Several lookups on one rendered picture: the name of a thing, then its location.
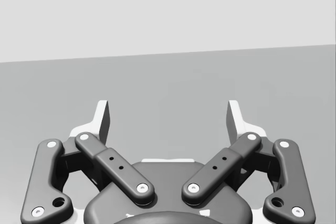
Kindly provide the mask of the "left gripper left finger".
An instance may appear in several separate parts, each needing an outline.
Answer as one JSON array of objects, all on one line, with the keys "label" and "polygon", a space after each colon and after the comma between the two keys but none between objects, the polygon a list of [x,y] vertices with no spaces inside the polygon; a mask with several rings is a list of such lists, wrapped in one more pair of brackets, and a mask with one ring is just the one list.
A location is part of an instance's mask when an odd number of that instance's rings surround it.
[{"label": "left gripper left finger", "polygon": [[116,150],[106,147],[109,105],[100,100],[91,122],[71,130],[69,138],[44,140],[37,146],[20,214],[22,224],[62,224],[74,214],[63,188],[69,174],[83,171],[103,190],[114,183],[137,206],[155,199],[153,184]]}]

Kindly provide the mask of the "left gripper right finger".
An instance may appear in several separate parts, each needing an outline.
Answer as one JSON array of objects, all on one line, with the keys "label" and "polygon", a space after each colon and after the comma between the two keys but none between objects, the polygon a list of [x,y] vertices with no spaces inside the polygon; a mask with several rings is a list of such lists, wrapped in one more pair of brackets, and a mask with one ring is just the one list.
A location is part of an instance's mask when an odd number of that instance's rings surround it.
[{"label": "left gripper right finger", "polygon": [[223,148],[182,186],[182,200],[203,203],[222,183],[237,190],[254,172],[267,174],[273,193],[263,205],[275,224],[315,224],[314,210],[299,146],[287,139],[271,142],[265,130],[244,121],[236,100],[227,106],[230,147]]}]

